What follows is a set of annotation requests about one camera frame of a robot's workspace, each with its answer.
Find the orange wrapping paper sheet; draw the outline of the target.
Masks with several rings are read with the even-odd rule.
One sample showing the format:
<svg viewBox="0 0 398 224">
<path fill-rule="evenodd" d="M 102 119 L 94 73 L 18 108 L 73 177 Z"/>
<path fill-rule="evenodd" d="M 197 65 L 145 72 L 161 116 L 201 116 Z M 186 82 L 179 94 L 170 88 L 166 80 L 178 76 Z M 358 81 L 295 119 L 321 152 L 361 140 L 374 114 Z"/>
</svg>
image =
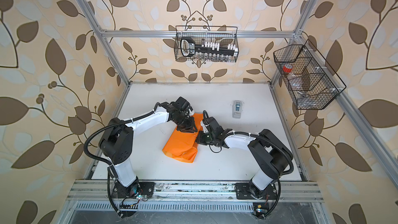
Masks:
<svg viewBox="0 0 398 224">
<path fill-rule="evenodd" d="M 201 122 L 203 114 L 194 114 L 195 126 L 198 129 L 196 133 L 182 133 L 175 129 L 168 142 L 162 149 L 162 152 L 170 158 L 184 163 L 193 163 L 198 153 L 198 144 L 196 138 L 203 130 Z"/>
</svg>

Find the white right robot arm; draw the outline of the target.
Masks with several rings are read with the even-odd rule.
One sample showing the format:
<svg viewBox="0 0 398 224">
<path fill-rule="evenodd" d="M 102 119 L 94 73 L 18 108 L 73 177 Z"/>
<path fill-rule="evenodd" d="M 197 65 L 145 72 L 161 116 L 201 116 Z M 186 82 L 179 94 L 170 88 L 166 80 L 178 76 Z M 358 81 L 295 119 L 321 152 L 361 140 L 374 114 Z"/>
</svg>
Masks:
<svg viewBox="0 0 398 224">
<path fill-rule="evenodd" d="M 269 185 L 294 171 L 292 152 L 268 129 L 257 134 L 224 129 L 207 112 L 203 112 L 201 126 L 196 143 L 220 149 L 236 148 L 252 154 L 260 169 L 249 181 L 246 191 L 255 199 L 264 198 Z"/>
</svg>

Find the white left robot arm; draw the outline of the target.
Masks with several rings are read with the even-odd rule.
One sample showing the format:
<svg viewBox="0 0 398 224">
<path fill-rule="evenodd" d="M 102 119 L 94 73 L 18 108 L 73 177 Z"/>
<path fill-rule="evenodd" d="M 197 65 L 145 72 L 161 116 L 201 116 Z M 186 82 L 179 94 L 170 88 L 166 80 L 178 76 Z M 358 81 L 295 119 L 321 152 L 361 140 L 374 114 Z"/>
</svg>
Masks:
<svg viewBox="0 0 398 224">
<path fill-rule="evenodd" d="M 179 97 L 171 103 L 156 103 L 152 111 L 138 117 L 112 119 L 99 143 L 111 175 L 125 188 L 138 184 L 138 177 L 129 161 L 135 136 L 170 121 L 176 124 L 177 131 L 194 133 L 198 128 L 193 115 L 191 104 Z"/>
</svg>

